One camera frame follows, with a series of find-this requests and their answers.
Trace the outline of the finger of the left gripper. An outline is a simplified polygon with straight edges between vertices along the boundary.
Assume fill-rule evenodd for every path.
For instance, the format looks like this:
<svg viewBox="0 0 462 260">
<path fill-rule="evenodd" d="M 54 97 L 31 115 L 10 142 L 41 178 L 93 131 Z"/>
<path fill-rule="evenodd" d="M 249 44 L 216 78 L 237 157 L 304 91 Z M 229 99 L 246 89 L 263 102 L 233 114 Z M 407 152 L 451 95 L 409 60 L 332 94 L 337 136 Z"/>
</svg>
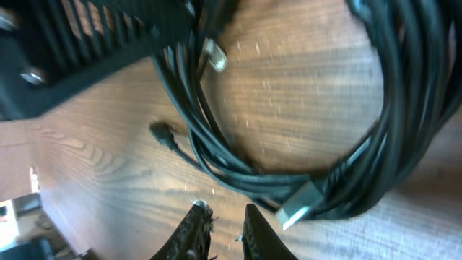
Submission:
<svg viewBox="0 0 462 260">
<path fill-rule="evenodd" d="M 1 120 L 38 117 L 185 41 L 199 1 L 1 2 Z"/>
</svg>

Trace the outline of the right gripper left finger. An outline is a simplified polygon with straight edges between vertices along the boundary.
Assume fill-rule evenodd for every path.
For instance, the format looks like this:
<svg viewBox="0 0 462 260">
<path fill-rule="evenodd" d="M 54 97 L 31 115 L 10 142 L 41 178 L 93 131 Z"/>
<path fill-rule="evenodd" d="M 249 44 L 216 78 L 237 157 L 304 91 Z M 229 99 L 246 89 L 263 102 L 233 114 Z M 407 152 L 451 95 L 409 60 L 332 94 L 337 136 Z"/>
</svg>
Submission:
<svg viewBox="0 0 462 260">
<path fill-rule="evenodd" d="M 212 208 L 205 201 L 194 201 L 179 226 L 150 260 L 208 260 L 213 222 Z"/>
</svg>

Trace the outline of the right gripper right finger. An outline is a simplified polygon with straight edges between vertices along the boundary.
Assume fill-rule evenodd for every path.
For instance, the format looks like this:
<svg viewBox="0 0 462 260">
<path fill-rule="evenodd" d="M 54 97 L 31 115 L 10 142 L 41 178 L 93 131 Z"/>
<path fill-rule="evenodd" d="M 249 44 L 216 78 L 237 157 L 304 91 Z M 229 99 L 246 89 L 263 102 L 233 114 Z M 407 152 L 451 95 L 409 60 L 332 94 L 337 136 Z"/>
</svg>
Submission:
<svg viewBox="0 0 462 260">
<path fill-rule="evenodd" d="M 255 204 L 245 207 L 241 241 L 245 260 L 297 260 Z"/>
</svg>

